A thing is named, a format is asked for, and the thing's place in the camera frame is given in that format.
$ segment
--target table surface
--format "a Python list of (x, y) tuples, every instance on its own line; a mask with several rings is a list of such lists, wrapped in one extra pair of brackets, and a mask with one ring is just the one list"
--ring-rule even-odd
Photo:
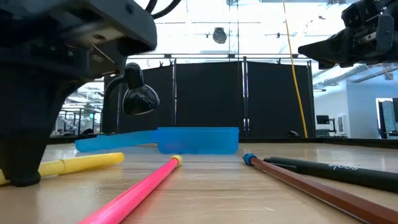
[[(244, 153), (284, 156), (398, 172), (398, 150), (329, 144), (240, 144), (235, 155), (184, 155), (173, 171), (124, 223), (357, 223), (299, 190), (243, 164)], [(30, 187), (0, 189), (1, 223), (78, 223), (133, 186), (170, 155), (156, 146), (124, 152), (120, 165), (47, 177)], [(84, 156), (73, 144), (49, 146), (43, 161)], [(398, 210), (398, 194), (317, 180)]]

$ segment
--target pink pen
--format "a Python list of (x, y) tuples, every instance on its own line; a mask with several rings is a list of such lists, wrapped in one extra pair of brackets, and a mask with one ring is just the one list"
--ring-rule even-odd
[(120, 223), (181, 163), (181, 156), (172, 156), (162, 167), (108, 202), (80, 224)]

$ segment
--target yellow cable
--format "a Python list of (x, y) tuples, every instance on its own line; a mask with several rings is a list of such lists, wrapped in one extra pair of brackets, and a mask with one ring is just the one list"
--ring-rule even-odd
[(304, 118), (304, 112), (303, 112), (303, 105), (301, 104), (301, 97), (300, 97), (300, 92), (299, 92), (299, 86), (297, 85), (296, 72), (295, 72), (295, 69), (294, 69), (293, 54), (292, 54), (292, 46), (291, 46), (291, 44), (290, 44), (290, 34), (289, 34), (289, 28), (288, 28), (288, 25), (287, 25), (287, 16), (286, 16), (286, 5), (285, 5), (285, 0), (282, 0), (282, 3), (283, 3), (283, 5), (284, 5), (285, 23), (286, 23), (286, 32), (287, 32), (287, 42), (289, 43), (290, 61), (292, 62), (292, 72), (293, 72), (294, 86), (295, 86), (295, 88), (296, 88), (298, 104), (300, 105), (300, 113), (301, 113), (301, 120), (302, 120), (302, 122), (303, 122), (304, 136), (305, 136), (305, 138), (308, 138), (307, 126), (305, 125), (305, 118)]

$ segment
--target black curtain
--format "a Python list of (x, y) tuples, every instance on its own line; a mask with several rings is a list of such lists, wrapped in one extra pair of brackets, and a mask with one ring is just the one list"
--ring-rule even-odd
[[(173, 72), (172, 66), (152, 68), (143, 70), (144, 82), (152, 87), (159, 96), (160, 106), (147, 114), (128, 115), (123, 113), (123, 97), (127, 90), (125, 83), (120, 84), (111, 94), (109, 107), (104, 115), (104, 125), (110, 125), (116, 132), (116, 122), (119, 109), (119, 128), (118, 133), (128, 133), (133, 131), (155, 130), (159, 126), (173, 126)], [(119, 89), (121, 88), (121, 101), (118, 102)]]
[[(309, 137), (315, 137), (313, 94), (307, 66), (295, 66)], [(284, 138), (289, 131), (304, 136), (291, 65), (248, 62), (249, 137)]]
[(239, 127), (243, 134), (241, 62), (177, 64), (177, 126)]

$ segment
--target yellow marker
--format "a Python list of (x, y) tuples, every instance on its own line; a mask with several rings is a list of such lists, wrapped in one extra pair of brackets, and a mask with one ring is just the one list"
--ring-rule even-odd
[[(59, 161), (41, 163), (39, 166), (39, 174), (41, 177), (70, 174), (72, 172), (79, 172), (95, 167), (118, 164), (123, 160), (124, 154), (121, 152), (60, 159)], [(0, 170), (0, 185), (9, 182), (10, 181), (6, 180), (4, 177), (2, 170)]]

